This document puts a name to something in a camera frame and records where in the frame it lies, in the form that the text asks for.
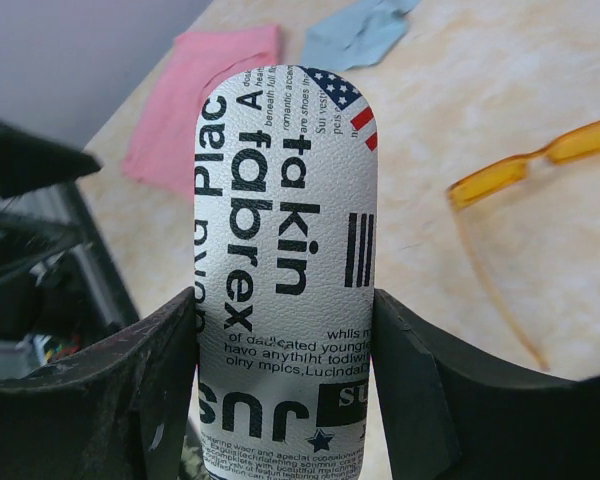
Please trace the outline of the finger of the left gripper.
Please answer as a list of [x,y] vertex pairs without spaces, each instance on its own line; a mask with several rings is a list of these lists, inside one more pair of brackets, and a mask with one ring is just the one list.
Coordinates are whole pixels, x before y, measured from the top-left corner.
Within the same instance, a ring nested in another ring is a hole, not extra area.
[[0,281],[84,241],[77,225],[0,211]]
[[13,198],[101,170],[86,152],[0,122],[0,197]]

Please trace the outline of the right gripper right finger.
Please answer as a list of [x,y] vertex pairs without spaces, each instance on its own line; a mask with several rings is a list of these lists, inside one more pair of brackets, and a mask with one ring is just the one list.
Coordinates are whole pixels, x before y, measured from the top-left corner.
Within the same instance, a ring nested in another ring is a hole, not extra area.
[[396,479],[600,479],[600,375],[510,363],[374,296],[372,360]]

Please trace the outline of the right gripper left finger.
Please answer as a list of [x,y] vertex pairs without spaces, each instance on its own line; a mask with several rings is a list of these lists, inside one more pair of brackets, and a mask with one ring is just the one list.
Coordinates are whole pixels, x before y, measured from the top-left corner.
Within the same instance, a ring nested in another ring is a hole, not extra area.
[[0,479],[175,479],[197,361],[187,288],[143,320],[0,380]]

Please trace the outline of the newspaper print glasses case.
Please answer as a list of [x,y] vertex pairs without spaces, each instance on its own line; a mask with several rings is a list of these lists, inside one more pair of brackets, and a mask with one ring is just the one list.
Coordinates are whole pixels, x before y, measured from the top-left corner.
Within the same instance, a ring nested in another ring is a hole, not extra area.
[[194,158],[198,393],[214,479],[355,479],[366,433],[377,127],[337,74],[223,81]]

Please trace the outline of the orange sunglasses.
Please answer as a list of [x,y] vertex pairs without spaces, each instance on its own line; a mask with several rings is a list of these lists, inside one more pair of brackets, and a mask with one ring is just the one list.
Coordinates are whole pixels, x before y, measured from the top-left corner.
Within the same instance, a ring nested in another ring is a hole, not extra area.
[[600,120],[446,193],[476,277],[543,371],[600,374]]

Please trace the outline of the pink folded garment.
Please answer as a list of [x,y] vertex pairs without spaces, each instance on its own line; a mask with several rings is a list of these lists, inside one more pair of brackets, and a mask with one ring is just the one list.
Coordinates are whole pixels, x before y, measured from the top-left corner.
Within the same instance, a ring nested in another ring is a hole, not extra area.
[[204,102],[225,79],[278,64],[281,39],[277,24],[176,37],[132,134],[122,172],[190,200],[196,122]]

